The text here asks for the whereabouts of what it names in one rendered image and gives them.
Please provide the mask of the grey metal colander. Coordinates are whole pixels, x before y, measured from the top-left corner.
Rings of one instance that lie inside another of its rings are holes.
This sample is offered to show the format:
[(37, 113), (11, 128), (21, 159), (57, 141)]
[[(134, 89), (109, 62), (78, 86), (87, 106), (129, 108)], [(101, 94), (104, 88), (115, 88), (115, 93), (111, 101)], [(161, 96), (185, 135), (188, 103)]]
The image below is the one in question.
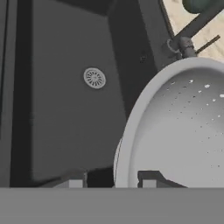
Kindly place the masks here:
[(187, 188), (224, 188), (224, 63), (181, 59), (145, 86), (114, 159), (115, 186), (159, 172)]

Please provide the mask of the dark green round object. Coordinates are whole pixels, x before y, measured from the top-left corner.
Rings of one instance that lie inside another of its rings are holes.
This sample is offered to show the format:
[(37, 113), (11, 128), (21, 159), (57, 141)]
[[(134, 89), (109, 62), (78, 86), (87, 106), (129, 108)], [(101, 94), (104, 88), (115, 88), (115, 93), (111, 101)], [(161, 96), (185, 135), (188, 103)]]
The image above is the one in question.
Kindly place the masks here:
[(221, 0), (182, 0), (182, 4), (189, 13), (199, 14), (217, 4), (219, 1)]

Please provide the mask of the round metal sink drain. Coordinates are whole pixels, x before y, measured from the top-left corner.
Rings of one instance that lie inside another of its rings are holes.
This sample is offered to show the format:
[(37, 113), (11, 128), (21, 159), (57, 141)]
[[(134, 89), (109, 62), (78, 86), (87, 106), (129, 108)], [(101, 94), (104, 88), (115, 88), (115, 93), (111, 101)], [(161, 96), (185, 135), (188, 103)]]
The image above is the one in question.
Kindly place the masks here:
[(89, 67), (84, 71), (83, 80), (93, 89), (101, 89), (106, 85), (105, 74), (96, 67)]

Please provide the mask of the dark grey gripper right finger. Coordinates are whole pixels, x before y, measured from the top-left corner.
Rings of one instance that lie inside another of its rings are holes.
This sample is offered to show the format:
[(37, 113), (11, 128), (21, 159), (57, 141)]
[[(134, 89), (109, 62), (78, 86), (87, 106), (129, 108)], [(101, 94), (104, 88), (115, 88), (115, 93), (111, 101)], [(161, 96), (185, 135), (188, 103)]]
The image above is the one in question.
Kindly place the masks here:
[(138, 188), (185, 188), (184, 185), (166, 179), (160, 171), (138, 171)]

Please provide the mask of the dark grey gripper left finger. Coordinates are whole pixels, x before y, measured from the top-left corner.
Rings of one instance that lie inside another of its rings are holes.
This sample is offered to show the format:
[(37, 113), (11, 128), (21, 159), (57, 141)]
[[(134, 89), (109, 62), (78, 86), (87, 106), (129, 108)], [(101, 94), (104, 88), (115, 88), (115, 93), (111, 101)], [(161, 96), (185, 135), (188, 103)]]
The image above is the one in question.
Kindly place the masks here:
[(44, 185), (43, 188), (84, 188), (88, 174), (85, 171), (72, 171)]

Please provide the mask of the dark grey sink faucet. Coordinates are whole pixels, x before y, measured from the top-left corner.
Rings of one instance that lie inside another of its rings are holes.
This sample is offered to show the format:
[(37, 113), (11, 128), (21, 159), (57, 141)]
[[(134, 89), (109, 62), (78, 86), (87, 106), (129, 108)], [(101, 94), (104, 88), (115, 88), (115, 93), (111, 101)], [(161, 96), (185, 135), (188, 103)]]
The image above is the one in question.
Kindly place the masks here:
[(224, 10), (224, 2), (218, 0), (213, 5), (202, 11), (194, 20), (185, 26), (173, 38), (168, 38), (165, 43), (165, 49), (169, 58), (179, 56), (181, 59), (197, 57), (199, 53), (207, 49), (210, 45), (221, 38), (216, 35), (214, 38), (206, 42), (198, 50), (194, 49), (192, 37), (194, 37), (203, 27), (205, 27), (212, 19)]

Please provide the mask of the dark grey sink basin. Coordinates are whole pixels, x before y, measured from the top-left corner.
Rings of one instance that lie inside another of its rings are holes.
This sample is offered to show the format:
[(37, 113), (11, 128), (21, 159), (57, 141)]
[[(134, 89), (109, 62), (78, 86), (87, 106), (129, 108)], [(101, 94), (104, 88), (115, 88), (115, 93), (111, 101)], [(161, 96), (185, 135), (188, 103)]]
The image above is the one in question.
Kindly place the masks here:
[[(172, 36), (165, 0), (0, 0), (0, 187), (70, 172), (112, 187), (126, 122), (171, 63)], [(89, 67), (103, 88), (85, 83)]]

